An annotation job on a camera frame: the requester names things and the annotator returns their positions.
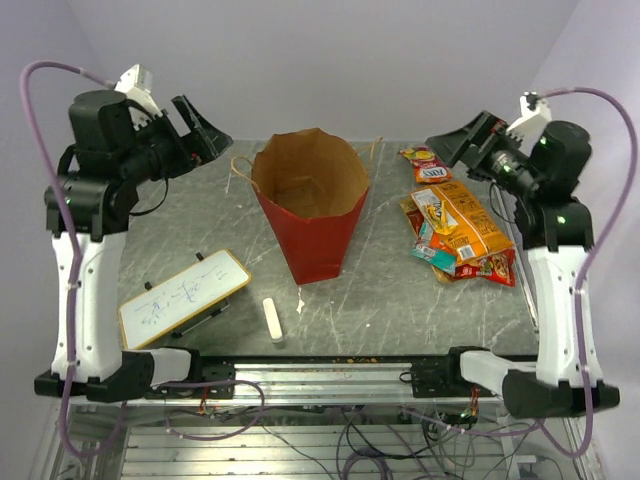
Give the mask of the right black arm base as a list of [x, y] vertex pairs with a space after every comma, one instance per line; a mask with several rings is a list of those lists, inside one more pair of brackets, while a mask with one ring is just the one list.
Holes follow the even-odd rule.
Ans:
[[444, 355], [430, 355], [411, 365], [410, 384], [415, 398], [465, 397], [473, 383], [461, 374], [461, 356], [466, 352], [488, 352], [483, 347], [451, 347]]

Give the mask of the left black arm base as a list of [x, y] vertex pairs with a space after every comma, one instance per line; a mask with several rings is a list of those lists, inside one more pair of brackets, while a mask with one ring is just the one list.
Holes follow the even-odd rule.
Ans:
[[206, 364], [202, 368], [202, 376], [200, 379], [190, 379], [186, 383], [211, 383], [216, 385], [198, 388], [188, 387], [158, 387], [146, 392], [143, 396], [146, 400], [182, 400], [182, 399], [201, 399], [207, 394], [208, 399], [228, 400], [233, 398], [235, 387], [230, 384], [222, 385], [223, 380], [234, 380], [236, 377], [236, 369], [232, 364]]

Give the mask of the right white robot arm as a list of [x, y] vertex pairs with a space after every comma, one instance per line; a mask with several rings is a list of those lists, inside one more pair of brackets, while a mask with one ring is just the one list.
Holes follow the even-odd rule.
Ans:
[[532, 364], [480, 347], [451, 349], [454, 363], [442, 369], [442, 387], [459, 396], [477, 384], [501, 397], [515, 418], [578, 417], [617, 407], [620, 391], [603, 379], [580, 271], [595, 250], [591, 213], [573, 195], [592, 154], [589, 133], [562, 120], [518, 130], [483, 111], [426, 145], [445, 165], [463, 163], [469, 178], [493, 181], [515, 198], [539, 332]]

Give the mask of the red yellow snack packet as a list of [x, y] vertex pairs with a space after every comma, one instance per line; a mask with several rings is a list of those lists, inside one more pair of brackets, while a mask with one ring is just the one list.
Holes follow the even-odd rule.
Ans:
[[455, 269], [454, 278], [456, 280], [484, 278], [500, 285], [514, 287], [516, 284], [514, 261], [515, 250], [507, 249], [458, 266]]

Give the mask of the colourful fruit candy packet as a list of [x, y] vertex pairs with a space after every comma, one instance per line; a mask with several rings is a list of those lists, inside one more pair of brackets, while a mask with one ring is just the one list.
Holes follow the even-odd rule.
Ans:
[[417, 183], [437, 184], [452, 178], [450, 169], [427, 146], [404, 148], [399, 154], [411, 164]]

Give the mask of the teal snack packet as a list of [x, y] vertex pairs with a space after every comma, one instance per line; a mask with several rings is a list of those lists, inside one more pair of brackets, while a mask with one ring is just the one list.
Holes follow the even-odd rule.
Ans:
[[441, 240], [438, 233], [427, 222], [424, 222], [419, 230], [411, 255], [427, 261], [433, 267], [447, 274], [455, 274], [456, 254]]

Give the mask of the yellow M&M candy packet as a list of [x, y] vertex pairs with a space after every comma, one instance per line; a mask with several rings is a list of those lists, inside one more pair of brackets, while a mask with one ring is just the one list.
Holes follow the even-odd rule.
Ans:
[[433, 189], [426, 188], [410, 194], [427, 223], [440, 235], [452, 234], [457, 221], [448, 213], [447, 202], [440, 198]]

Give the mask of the yellow orange snack box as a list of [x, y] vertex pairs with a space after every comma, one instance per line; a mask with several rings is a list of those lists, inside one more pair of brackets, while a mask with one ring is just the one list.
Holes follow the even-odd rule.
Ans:
[[433, 189], [447, 202], [448, 213], [458, 223], [452, 234], [438, 234], [456, 254], [456, 267], [513, 247], [510, 238], [494, 222], [488, 211], [464, 183], [449, 180], [417, 190], [426, 188]]

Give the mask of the gold teal chips bag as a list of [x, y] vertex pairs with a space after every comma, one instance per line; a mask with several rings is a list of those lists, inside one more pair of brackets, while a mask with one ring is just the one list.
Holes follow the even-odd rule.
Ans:
[[[415, 236], [415, 242], [416, 242], [416, 240], [418, 238], [419, 230], [420, 230], [422, 224], [424, 222], [426, 222], [426, 220], [424, 219], [422, 213], [419, 211], [418, 207], [416, 206], [416, 204], [413, 202], [413, 200], [410, 197], [403, 198], [400, 201], [399, 205], [400, 205], [400, 208], [401, 208], [403, 214], [407, 218], [407, 221], [408, 221], [408, 223], [410, 225], [410, 228], [411, 228], [411, 230], [412, 230], [412, 232], [413, 232], [413, 234]], [[454, 278], [454, 275], [447, 274], [447, 273], [437, 269], [436, 267], [433, 267], [431, 264], [429, 264], [429, 265], [432, 268], [434, 274], [436, 275], [436, 277], [438, 278], [438, 280], [440, 282], [453, 283], [453, 282], [456, 282], [456, 281], [459, 280], [459, 279], [456, 280]]]

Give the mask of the red paper bag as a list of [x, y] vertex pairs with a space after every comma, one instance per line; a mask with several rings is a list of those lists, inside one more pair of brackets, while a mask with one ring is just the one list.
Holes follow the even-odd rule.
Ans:
[[278, 240], [297, 285], [340, 275], [371, 186], [369, 164], [382, 138], [360, 149], [320, 128], [273, 135], [254, 159], [231, 160]]

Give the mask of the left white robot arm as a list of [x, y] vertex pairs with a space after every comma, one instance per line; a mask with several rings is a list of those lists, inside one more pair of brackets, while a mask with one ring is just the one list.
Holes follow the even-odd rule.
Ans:
[[60, 300], [54, 359], [34, 380], [39, 396], [114, 403], [165, 384], [182, 397], [203, 387], [197, 351], [124, 350], [115, 321], [119, 265], [138, 214], [138, 187], [185, 175], [233, 143], [186, 96], [172, 103], [189, 129], [184, 135], [165, 111], [116, 90], [82, 93], [69, 107], [74, 142], [44, 194]]

